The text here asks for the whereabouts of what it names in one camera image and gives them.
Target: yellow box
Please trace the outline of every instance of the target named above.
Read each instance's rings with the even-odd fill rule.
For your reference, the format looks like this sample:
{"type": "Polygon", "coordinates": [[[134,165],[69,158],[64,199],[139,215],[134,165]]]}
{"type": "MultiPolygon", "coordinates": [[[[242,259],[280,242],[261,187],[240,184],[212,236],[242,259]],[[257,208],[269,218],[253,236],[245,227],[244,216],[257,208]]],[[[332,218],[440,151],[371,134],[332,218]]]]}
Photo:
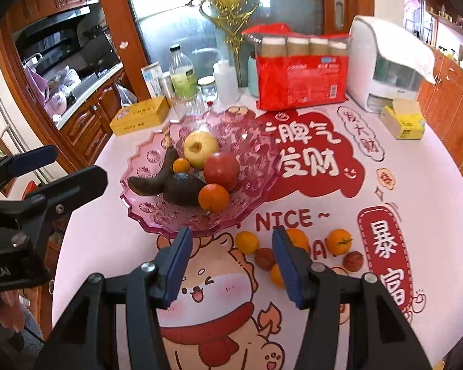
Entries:
{"type": "Polygon", "coordinates": [[[168,110],[165,96],[144,100],[121,108],[110,122],[110,128],[116,136],[120,136],[155,127],[163,123],[168,110]]]}
{"type": "Polygon", "coordinates": [[[425,119],[417,101],[397,98],[393,107],[384,107],[379,119],[395,139],[420,140],[425,132],[425,119]]]}

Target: cartoon chicken illustration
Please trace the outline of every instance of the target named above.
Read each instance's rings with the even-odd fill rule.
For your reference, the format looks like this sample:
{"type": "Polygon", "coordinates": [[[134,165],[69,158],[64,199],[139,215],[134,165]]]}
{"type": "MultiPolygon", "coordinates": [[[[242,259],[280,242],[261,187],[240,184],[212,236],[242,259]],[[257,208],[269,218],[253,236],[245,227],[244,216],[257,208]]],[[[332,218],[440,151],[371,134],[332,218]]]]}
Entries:
{"type": "MultiPolygon", "coordinates": [[[[159,236],[159,249],[170,240],[159,236]]],[[[195,238],[178,298],[158,313],[172,370],[280,370],[284,350],[269,342],[282,315],[271,302],[254,318],[254,266],[228,233],[195,238]]]]}

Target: yellow apple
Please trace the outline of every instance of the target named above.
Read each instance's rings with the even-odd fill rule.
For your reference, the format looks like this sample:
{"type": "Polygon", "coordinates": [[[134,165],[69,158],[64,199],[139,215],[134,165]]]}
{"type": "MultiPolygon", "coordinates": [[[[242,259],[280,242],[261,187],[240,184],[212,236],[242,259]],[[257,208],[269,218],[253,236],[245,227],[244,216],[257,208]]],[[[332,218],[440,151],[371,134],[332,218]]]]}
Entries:
{"type": "Polygon", "coordinates": [[[209,132],[192,132],[184,142],[184,156],[196,170],[202,170],[206,158],[219,150],[218,141],[209,132]]]}

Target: apple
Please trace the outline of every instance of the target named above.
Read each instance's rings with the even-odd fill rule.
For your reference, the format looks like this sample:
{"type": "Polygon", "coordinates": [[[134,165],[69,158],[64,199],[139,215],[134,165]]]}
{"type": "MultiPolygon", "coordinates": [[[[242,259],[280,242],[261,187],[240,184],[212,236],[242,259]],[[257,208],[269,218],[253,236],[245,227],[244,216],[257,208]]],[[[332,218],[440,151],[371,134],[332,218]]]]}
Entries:
{"type": "Polygon", "coordinates": [[[204,161],[206,183],[217,183],[231,192],[238,182],[240,164],[230,153],[214,153],[204,161]]]}
{"type": "Polygon", "coordinates": [[[219,150],[218,141],[209,132],[192,132],[184,142],[184,156],[196,170],[202,170],[206,158],[219,150]]]}

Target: orange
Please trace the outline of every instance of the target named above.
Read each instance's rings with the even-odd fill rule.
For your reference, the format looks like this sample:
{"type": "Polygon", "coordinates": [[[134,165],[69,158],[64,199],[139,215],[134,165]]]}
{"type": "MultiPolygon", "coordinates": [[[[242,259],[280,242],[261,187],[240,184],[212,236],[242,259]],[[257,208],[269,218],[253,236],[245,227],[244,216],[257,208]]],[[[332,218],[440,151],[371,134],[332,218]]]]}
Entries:
{"type": "Polygon", "coordinates": [[[199,192],[199,205],[207,212],[221,212],[230,202],[228,191],[217,183],[209,183],[199,192]]]}
{"type": "Polygon", "coordinates": [[[298,228],[289,228],[286,230],[290,241],[296,248],[302,248],[309,253],[309,239],[304,231],[298,228]]]}
{"type": "Polygon", "coordinates": [[[259,239],[252,232],[242,231],[235,236],[236,248],[243,254],[254,254],[259,248],[259,239]]]}
{"type": "Polygon", "coordinates": [[[190,163],[185,158],[178,158],[173,163],[174,173],[188,173],[190,171],[190,163]]]}
{"type": "Polygon", "coordinates": [[[271,271],[269,272],[269,277],[273,284],[275,284],[278,288],[285,289],[285,283],[283,282],[282,274],[279,271],[278,264],[275,264],[271,271]]]}
{"type": "Polygon", "coordinates": [[[335,256],[345,254],[352,247],[352,235],[344,229],[335,229],[326,238],[326,245],[335,256]]]}

